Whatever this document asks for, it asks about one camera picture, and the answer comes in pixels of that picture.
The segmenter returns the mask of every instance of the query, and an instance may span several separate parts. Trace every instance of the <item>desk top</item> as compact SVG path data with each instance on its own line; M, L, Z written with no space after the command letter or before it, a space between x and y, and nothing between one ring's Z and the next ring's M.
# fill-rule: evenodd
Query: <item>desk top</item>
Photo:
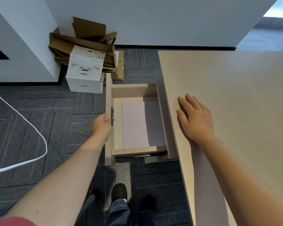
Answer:
M211 110L215 135L283 200L283 52L159 51L194 225L236 225L209 162L184 137L177 97Z

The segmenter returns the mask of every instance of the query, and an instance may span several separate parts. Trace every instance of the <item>jeans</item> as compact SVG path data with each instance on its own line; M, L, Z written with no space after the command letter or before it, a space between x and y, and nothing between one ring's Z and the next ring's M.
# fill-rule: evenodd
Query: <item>jeans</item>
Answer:
M131 210L129 209L125 199L118 199L110 206L105 226L127 226L130 214ZM141 213L136 225L159 226L159 223L154 212L152 212L150 209L147 209Z

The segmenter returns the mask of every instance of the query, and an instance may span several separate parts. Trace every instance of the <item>shoe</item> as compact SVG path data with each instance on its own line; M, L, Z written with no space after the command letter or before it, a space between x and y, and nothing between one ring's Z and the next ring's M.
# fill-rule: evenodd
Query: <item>shoe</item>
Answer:
M111 201L114 202L118 199L125 199L127 201L128 194L127 188L123 183L117 183L113 186L111 192Z
M141 202L141 212L150 209L152 212L156 213L156 199L152 195L147 195L143 198Z

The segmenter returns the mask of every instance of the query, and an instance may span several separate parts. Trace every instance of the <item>cable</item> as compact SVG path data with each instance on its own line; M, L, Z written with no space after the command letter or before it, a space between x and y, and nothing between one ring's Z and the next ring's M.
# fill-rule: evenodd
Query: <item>cable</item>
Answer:
M10 104L7 103L2 97L0 97L0 99L3 100L3 101L4 101L9 107L11 107L13 110L15 110ZM17 114L19 114L20 117L22 117L27 123L29 123L29 124L37 131L37 133L42 137L42 139L44 140L44 143L45 143L45 150L46 150L46 151L45 151L45 154L44 154L44 155L41 155L41 156L38 157L38 158L31 159L31 160L28 160L28 161L25 161L25 162L21 162L21 163L15 164L15 165L11 165L11 166L8 166L8 167L1 168L1 169L0 169L0 172L8 171L8 170L10 170L10 169L13 169L13 168L16 168L16 167L25 165L25 164L27 164L27 163L37 161L37 160L43 158L43 157L47 154L47 143L46 143L46 140L45 140L44 136L42 136L42 134L38 131L38 129L37 129L34 125L32 125L28 120L26 120L26 118L25 118L24 116L22 116L17 110L15 110L15 112L16 112Z

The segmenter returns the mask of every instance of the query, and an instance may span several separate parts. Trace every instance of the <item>white product box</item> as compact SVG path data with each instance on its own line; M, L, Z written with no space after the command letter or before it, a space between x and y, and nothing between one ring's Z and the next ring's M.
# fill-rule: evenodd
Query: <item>white product box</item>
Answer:
M66 74L72 92L102 93L104 73L103 61L106 53L74 46Z

